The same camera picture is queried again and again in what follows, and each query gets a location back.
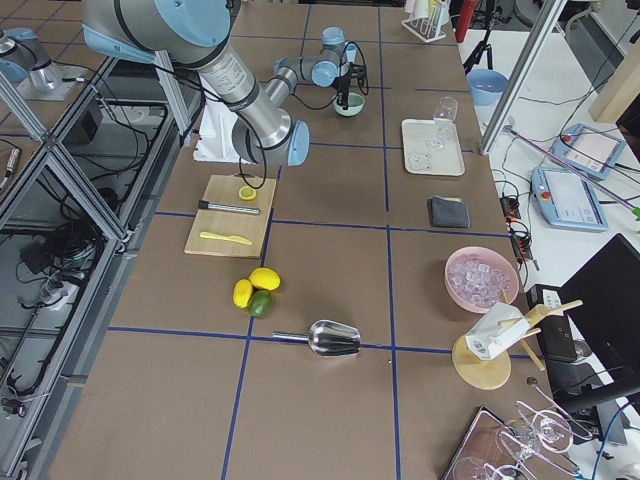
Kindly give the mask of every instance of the blue bucket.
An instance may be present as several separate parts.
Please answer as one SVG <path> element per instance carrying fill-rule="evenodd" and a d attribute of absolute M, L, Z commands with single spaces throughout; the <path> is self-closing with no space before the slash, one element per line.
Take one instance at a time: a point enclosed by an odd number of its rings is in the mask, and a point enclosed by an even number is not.
<path fill-rule="evenodd" d="M 479 107 L 492 105 L 498 101 L 507 86 L 507 77 L 495 70 L 477 69 L 467 74 L 467 83 L 473 97 L 473 104 Z"/>

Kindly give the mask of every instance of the lemon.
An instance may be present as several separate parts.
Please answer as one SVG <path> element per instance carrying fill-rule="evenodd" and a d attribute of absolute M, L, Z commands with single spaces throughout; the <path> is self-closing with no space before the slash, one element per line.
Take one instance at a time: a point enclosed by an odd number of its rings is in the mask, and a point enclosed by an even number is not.
<path fill-rule="evenodd" d="M 238 308 L 247 308 L 253 295 L 253 285 L 246 278 L 238 280 L 233 287 L 233 304 Z"/>
<path fill-rule="evenodd" d="M 264 317 L 269 313 L 269 310 L 271 310 L 272 303 L 273 298 L 271 297 L 271 292 L 258 290 L 251 296 L 251 300 L 249 300 L 249 313 L 252 317 Z"/>
<path fill-rule="evenodd" d="M 240 197 L 240 200 L 248 202 L 249 200 L 255 200 L 258 194 L 249 185 L 244 185 L 240 187 L 240 190 L 238 190 L 238 196 Z"/>
<path fill-rule="evenodd" d="M 280 286 L 280 275 L 270 268 L 260 267 L 251 272 L 249 281 L 256 288 L 273 291 Z"/>

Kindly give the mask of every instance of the cutting board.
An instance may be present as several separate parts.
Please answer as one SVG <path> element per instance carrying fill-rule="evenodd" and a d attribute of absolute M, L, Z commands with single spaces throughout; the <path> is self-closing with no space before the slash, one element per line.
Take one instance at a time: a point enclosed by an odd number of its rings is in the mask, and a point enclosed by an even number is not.
<path fill-rule="evenodd" d="M 258 215 L 247 215 L 217 210 L 198 210 L 191 226 L 187 244 L 184 247 L 185 253 L 221 257 L 260 257 L 269 223 L 273 195 L 276 190 L 276 181 L 267 179 L 262 188 L 257 190 L 258 196 L 256 199 L 250 201 L 240 200 L 238 196 L 238 190 L 244 185 L 246 183 L 241 177 L 211 175 L 202 200 L 225 205 L 257 207 L 260 209 L 260 213 Z M 200 232 L 241 235 L 251 240 L 253 245 L 200 238 Z"/>

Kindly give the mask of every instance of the yellow knife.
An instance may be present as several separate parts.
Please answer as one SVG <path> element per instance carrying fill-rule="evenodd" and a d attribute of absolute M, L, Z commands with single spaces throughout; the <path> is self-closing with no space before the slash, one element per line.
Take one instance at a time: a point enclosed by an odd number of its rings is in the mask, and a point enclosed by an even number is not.
<path fill-rule="evenodd" d="M 253 242 L 248 238 L 240 235 L 220 235 L 213 232 L 200 232 L 200 238 L 208 238 L 209 240 L 225 240 L 227 242 L 241 243 L 243 245 L 253 245 Z"/>

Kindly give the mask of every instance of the computer monitor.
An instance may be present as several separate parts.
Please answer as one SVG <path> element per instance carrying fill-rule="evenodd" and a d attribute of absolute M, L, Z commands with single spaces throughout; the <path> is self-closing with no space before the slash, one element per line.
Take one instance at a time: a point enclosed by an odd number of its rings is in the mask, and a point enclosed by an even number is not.
<path fill-rule="evenodd" d="M 627 397 L 640 413 L 640 253 L 617 234 L 558 293 L 583 301 L 567 313 L 614 379 L 560 405 L 573 413 Z"/>

